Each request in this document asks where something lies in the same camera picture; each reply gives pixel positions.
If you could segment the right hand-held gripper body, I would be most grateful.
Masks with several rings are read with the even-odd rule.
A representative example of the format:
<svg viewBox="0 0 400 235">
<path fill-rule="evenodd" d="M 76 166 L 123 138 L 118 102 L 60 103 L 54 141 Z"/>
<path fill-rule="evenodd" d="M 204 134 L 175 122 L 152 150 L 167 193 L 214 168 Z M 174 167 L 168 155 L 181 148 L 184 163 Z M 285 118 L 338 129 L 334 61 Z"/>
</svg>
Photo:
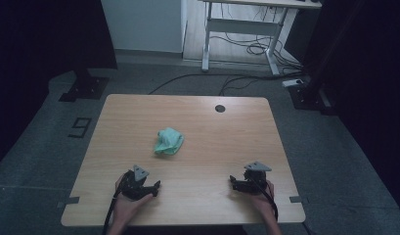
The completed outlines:
<svg viewBox="0 0 400 235">
<path fill-rule="evenodd" d="M 271 171 L 272 168 L 261 162 L 247 164 L 244 168 L 244 191 L 252 195 L 265 194 L 267 188 L 266 173 Z"/>
</svg>

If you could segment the dark curtain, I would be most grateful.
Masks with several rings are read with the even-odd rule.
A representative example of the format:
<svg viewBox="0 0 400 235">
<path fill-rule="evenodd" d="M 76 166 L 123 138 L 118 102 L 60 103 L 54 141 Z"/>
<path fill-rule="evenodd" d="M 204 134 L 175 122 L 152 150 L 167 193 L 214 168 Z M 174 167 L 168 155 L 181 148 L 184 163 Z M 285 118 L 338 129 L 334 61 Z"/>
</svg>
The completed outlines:
<svg viewBox="0 0 400 235">
<path fill-rule="evenodd" d="M 0 0 L 0 162 L 40 109 L 52 78 L 115 67 L 101 0 Z"/>
<path fill-rule="evenodd" d="M 400 209 L 400 0 L 322 0 L 304 66 Z"/>
</svg>

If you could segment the person's left hand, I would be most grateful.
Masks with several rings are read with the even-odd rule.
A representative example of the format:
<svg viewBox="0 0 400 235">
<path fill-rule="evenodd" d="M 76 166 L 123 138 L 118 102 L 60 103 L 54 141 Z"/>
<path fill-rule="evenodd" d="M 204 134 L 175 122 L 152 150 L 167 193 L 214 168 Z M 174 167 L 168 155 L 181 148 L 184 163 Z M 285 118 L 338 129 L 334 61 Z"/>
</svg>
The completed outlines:
<svg viewBox="0 0 400 235">
<path fill-rule="evenodd" d="M 129 198 L 119 193 L 115 198 L 115 206 L 113 209 L 113 220 L 124 221 L 128 223 L 138 212 L 138 210 L 147 202 L 149 202 L 154 196 L 152 194 L 144 196 L 142 199 L 132 201 Z"/>
</svg>

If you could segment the black stand base plate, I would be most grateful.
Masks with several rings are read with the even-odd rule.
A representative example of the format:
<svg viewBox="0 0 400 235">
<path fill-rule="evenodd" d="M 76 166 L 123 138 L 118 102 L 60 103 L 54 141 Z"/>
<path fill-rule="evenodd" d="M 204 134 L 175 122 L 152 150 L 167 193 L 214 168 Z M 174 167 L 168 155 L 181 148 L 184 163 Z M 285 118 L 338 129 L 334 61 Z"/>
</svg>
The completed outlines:
<svg viewBox="0 0 400 235">
<path fill-rule="evenodd" d="M 75 102 L 77 99 L 99 100 L 109 83 L 107 77 L 92 76 L 88 69 L 79 68 L 73 71 L 76 80 L 60 102 Z"/>
<path fill-rule="evenodd" d="M 297 110 L 318 111 L 324 116 L 336 115 L 323 87 L 315 89 L 309 85 L 295 85 L 289 87 L 288 92 Z"/>
</svg>

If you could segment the white metal-frame desk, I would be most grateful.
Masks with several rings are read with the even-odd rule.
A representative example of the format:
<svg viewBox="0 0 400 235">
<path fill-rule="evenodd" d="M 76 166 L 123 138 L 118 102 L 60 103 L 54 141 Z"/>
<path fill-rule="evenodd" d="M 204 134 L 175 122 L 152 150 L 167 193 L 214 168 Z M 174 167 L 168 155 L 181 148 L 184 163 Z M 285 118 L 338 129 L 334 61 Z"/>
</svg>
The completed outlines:
<svg viewBox="0 0 400 235">
<path fill-rule="evenodd" d="M 207 13 L 205 18 L 205 40 L 202 49 L 201 70 L 207 72 L 209 70 L 209 40 L 211 32 L 227 32 L 247 35 L 264 35 L 272 36 L 273 39 L 269 45 L 269 49 L 265 52 L 271 73 L 279 75 L 277 60 L 274 52 L 279 41 L 281 31 L 284 26 L 286 16 L 289 9 L 303 10 L 320 10 L 322 3 L 320 0 L 200 0 L 207 5 Z M 280 19 L 277 22 L 256 22 L 246 20 L 228 20 L 212 17 L 212 6 L 214 4 L 235 4 L 249 6 L 264 6 L 283 8 Z"/>
</svg>

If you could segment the person's right hand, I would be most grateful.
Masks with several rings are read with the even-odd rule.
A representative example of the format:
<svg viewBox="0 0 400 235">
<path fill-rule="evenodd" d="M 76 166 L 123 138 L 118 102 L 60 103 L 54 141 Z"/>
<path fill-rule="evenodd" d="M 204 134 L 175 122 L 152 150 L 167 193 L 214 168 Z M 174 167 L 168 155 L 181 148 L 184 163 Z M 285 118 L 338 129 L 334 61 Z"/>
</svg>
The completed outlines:
<svg viewBox="0 0 400 235">
<path fill-rule="evenodd" d="M 267 180 L 265 192 L 269 195 L 271 200 L 274 200 L 274 184 L 269 180 Z M 251 195 L 249 198 L 261 215 L 275 215 L 275 211 L 270 204 L 270 201 L 263 194 Z"/>
</svg>

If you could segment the black tape floor marking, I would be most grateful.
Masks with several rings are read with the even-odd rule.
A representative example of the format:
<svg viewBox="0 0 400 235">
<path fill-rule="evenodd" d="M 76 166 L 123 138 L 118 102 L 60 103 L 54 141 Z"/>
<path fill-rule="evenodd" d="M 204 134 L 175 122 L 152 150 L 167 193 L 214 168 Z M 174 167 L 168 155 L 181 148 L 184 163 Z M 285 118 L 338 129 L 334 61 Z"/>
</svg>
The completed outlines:
<svg viewBox="0 0 400 235">
<path fill-rule="evenodd" d="M 84 138 L 89 129 L 91 121 L 92 119 L 90 117 L 78 117 L 71 127 L 72 133 L 70 133 L 68 137 Z"/>
</svg>

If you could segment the green fleece towel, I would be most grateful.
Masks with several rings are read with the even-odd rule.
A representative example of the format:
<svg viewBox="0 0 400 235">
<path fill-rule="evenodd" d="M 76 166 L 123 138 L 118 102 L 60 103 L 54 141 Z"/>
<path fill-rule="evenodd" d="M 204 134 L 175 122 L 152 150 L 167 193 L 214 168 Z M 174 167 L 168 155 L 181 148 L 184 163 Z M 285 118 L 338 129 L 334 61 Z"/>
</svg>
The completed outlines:
<svg viewBox="0 0 400 235">
<path fill-rule="evenodd" d="M 181 148 L 185 138 L 178 130 L 166 127 L 157 133 L 154 146 L 156 154 L 175 155 Z"/>
</svg>

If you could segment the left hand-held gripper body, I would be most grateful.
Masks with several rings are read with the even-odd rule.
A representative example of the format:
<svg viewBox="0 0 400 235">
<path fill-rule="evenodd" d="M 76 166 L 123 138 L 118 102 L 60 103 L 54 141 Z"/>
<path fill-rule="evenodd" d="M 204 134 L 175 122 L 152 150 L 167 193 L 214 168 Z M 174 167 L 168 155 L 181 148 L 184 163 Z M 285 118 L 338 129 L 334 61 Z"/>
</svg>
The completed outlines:
<svg viewBox="0 0 400 235">
<path fill-rule="evenodd" d="M 120 182 L 121 193 L 129 198 L 130 200 L 137 201 L 142 199 L 144 196 L 149 195 L 147 191 L 149 189 L 155 189 L 154 186 L 145 187 L 144 183 L 149 173 L 134 164 L 132 169 L 129 169 L 124 173 Z"/>
</svg>

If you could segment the white power strip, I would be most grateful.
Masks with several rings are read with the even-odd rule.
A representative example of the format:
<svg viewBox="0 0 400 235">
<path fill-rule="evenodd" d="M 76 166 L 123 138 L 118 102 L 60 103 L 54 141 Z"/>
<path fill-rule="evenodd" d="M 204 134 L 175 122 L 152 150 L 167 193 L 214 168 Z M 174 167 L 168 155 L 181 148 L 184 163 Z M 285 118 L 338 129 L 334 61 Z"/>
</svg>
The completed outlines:
<svg viewBox="0 0 400 235">
<path fill-rule="evenodd" d="M 283 87 L 291 87 L 291 86 L 295 86 L 295 85 L 301 85 L 303 84 L 303 80 L 302 79 L 291 79 L 291 80 L 286 80 L 282 82 Z"/>
</svg>

